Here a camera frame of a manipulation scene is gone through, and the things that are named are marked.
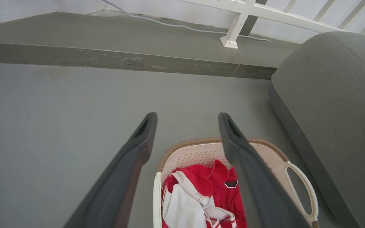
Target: red clothing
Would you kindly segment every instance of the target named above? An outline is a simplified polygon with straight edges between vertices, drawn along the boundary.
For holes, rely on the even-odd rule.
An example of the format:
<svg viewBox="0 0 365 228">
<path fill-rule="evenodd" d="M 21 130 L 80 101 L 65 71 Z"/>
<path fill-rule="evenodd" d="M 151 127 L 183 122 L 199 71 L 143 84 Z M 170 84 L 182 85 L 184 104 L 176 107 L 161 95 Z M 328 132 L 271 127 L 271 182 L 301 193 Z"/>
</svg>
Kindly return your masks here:
<svg viewBox="0 0 365 228">
<path fill-rule="evenodd" d="M 228 171 L 226 166 L 219 160 L 215 160 L 211 168 L 203 165 L 193 165 L 183 169 L 177 168 L 165 180 L 164 188 L 169 193 L 172 193 L 173 186 L 178 183 L 204 206 L 205 214 L 207 214 L 207 211 L 209 212 L 210 220 L 217 220 L 222 228 L 232 227 L 233 222 L 236 222 L 235 224 L 238 228 L 247 227 L 242 197 L 234 168 Z M 229 213 L 222 213 L 223 215 L 221 216 L 227 215 L 227 217 L 214 219 L 211 215 L 220 215 L 220 213 L 216 212 L 217 209 L 207 208 L 205 205 L 220 207 L 233 213 L 234 216 L 229 216 Z"/>
</svg>

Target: clothes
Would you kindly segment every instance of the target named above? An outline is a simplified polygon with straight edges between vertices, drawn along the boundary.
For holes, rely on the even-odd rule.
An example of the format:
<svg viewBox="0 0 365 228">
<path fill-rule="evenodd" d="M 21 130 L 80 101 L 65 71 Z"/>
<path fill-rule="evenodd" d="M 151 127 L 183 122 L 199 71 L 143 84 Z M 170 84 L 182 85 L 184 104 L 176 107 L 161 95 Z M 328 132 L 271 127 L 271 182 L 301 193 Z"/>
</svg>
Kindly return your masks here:
<svg viewBox="0 0 365 228">
<path fill-rule="evenodd" d="M 247 227 L 234 169 L 218 160 L 213 167 L 176 169 L 164 183 L 163 227 Z"/>
</svg>

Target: raised platform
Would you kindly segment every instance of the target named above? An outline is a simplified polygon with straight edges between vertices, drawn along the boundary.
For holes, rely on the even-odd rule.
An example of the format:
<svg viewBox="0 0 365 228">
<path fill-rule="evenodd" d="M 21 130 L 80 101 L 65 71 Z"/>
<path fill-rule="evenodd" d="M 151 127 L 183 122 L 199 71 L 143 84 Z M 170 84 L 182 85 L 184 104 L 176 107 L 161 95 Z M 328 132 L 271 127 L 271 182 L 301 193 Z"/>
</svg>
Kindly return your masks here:
<svg viewBox="0 0 365 228">
<path fill-rule="evenodd" d="M 273 39 L 239 38 L 239 49 L 232 50 L 222 46 L 222 36 L 124 14 L 101 17 L 56 12 L 0 23 L 0 63 L 270 79 L 284 58 L 299 46 Z"/>
</svg>

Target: white wall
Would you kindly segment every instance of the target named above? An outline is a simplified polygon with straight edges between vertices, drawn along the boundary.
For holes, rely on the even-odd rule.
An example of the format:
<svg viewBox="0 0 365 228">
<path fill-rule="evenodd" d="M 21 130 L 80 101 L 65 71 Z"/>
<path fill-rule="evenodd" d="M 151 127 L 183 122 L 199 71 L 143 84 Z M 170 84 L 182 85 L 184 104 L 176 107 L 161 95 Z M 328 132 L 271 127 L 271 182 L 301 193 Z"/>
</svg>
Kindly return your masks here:
<svg viewBox="0 0 365 228">
<path fill-rule="evenodd" d="M 185 22 L 228 28 L 235 13 L 187 3 L 179 0 L 110 0 L 130 13 L 165 17 Z M 268 0 L 267 5 L 284 10 L 290 0 Z M 291 13 L 314 18 L 327 0 L 298 0 Z M 336 0 L 321 21 L 334 26 L 349 15 L 361 0 Z M 89 14 L 102 9 L 115 10 L 100 0 L 0 0 L 0 22 L 11 21 L 50 12 Z M 365 6 L 346 26 L 346 30 L 360 32 L 365 27 Z M 317 34 L 310 30 L 259 18 L 252 29 L 254 34 L 275 39 L 303 43 Z"/>
<path fill-rule="evenodd" d="M 228 28 L 234 13 L 179 0 L 110 0 L 130 13 Z M 116 10 L 100 0 L 0 0 L 0 22 L 50 12 L 89 14 Z"/>
<path fill-rule="evenodd" d="M 284 10 L 290 0 L 268 0 L 266 5 Z M 313 19 L 327 0 L 298 0 L 291 13 Z M 321 22 L 339 26 L 361 0 L 335 0 Z M 360 32 L 365 27 L 365 6 L 344 28 L 345 30 Z M 258 18 L 251 33 L 275 39 L 303 43 L 310 37 L 318 34 L 310 30 L 287 25 L 280 22 Z"/>
<path fill-rule="evenodd" d="M 55 11 L 87 14 L 103 9 L 99 0 L 0 0 L 0 22 Z"/>
</svg>

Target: white railing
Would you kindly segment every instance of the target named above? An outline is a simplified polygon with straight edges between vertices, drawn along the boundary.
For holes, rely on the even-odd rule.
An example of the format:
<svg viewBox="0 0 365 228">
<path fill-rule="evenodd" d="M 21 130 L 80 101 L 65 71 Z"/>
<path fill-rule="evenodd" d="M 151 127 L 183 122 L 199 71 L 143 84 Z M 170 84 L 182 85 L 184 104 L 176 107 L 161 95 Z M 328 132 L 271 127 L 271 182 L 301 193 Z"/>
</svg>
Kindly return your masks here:
<svg viewBox="0 0 365 228">
<path fill-rule="evenodd" d="M 343 31 L 343 29 L 349 24 L 349 22 L 365 6 L 365 0 L 361 0 L 360 3 L 354 8 L 354 10 L 343 20 L 343 22 L 340 23 L 339 27 L 335 27 L 320 22 L 320 19 L 323 17 L 323 15 L 325 15 L 325 13 L 335 0 L 327 0 L 326 4 L 322 7 L 320 12 L 316 15 L 314 19 L 290 13 L 291 9 L 293 8 L 297 0 L 290 0 L 284 11 L 255 3 L 255 0 L 247 0 L 247 1 L 182 0 L 182 1 L 236 12 L 237 16 L 232 20 L 227 35 L 220 38 L 224 47 L 236 48 L 236 49 L 238 48 L 236 39 L 239 36 L 239 33 L 242 30 L 242 27 L 245 24 L 248 15 L 253 15 L 256 17 L 262 17 L 265 19 L 282 22 L 285 24 L 301 27 L 316 32 L 330 32 L 335 30 Z M 365 27 L 364 29 L 361 30 L 360 33 L 365 34 Z"/>
</svg>

